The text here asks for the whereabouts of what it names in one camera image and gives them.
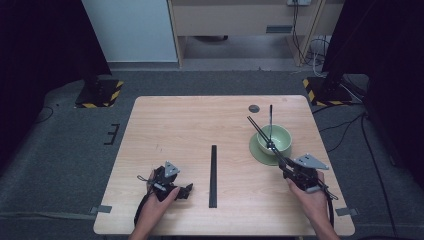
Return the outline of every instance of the gray carpet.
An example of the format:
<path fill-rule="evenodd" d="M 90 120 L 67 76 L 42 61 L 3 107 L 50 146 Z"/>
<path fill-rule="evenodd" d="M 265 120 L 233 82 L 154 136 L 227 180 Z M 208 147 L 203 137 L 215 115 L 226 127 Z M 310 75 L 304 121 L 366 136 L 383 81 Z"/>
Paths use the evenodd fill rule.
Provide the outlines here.
<path fill-rule="evenodd" d="M 77 109 L 82 81 L 50 92 L 8 171 L 0 179 L 0 212 L 57 212 L 89 215 L 101 203 L 134 100 L 147 95 L 291 95 L 306 96 L 302 79 L 312 72 L 276 71 L 146 71 L 114 72 L 124 81 L 113 107 Z M 366 85 L 363 79 L 358 84 Z M 311 106 L 312 111 L 321 107 Z M 319 129 L 351 121 L 361 105 L 340 106 L 314 114 Z M 120 124 L 113 145 L 108 132 Z M 327 150 L 338 145 L 346 125 L 323 131 Z M 409 172 L 390 164 L 382 141 L 369 120 L 364 129 L 381 173 L 399 237 L 424 236 L 424 191 Z M 343 142 L 329 153 L 356 232 L 343 239 L 394 236 L 388 208 L 373 160 L 361 131 L 361 118 L 351 124 Z M 93 220 L 0 218 L 0 239 L 103 239 Z M 125 239 L 108 236 L 107 239 Z"/>

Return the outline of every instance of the black and yellow tape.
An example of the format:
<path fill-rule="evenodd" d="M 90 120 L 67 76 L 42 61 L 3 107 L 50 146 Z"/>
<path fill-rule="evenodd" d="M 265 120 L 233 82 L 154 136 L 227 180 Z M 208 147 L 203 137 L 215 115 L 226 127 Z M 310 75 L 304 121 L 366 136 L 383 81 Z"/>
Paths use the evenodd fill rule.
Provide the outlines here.
<path fill-rule="evenodd" d="M 352 103 L 352 101 L 319 101 L 316 99 L 316 95 L 308 79 L 303 79 L 303 86 L 305 87 L 309 101 L 313 106 L 349 105 Z"/>
<path fill-rule="evenodd" d="M 98 107 L 112 107 L 115 104 L 116 99 L 119 96 L 119 93 L 121 92 L 122 85 L 124 84 L 124 81 L 116 81 L 116 85 L 112 86 L 113 88 L 109 90 L 108 95 L 110 96 L 108 101 L 104 101 L 102 103 L 95 103 L 95 102 L 83 102 L 80 104 L 77 104 L 77 108 L 98 108 Z"/>

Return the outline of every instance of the wall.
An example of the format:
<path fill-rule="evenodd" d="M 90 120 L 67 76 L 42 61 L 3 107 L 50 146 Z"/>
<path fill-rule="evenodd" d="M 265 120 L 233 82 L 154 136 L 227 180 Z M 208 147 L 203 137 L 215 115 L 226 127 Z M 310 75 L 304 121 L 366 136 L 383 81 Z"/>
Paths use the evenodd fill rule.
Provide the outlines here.
<path fill-rule="evenodd" d="M 166 0 L 82 0 L 108 62 L 177 62 Z"/>

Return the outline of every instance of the black curtain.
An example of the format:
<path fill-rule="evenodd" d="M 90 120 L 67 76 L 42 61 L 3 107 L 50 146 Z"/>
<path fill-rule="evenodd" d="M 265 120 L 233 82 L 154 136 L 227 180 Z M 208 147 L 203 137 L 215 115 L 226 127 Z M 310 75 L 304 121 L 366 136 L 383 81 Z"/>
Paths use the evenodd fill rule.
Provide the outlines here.
<path fill-rule="evenodd" d="M 1 170 L 47 92 L 111 74 L 81 1 L 0 0 Z"/>

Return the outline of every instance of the green bowl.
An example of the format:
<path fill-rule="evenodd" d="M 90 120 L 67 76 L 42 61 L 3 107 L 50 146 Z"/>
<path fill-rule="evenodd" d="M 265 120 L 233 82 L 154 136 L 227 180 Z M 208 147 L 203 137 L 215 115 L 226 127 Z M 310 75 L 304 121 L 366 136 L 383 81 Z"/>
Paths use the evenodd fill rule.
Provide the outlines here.
<path fill-rule="evenodd" d="M 270 127 L 266 125 L 261 128 L 262 131 L 269 137 Z M 274 155 L 274 152 L 267 148 L 265 140 L 261 135 L 257 134 L 256 138 L 258 139 L 259 148 L 267 155 Z M 275 147 L 284 157 L 290 157 L 291 155 L 291 143 L 292 138 L 290 132 L 287 129 L 283 128 L 280 125 L 272 125 L 272 135 L 271 140 L 274 142 Z"/>

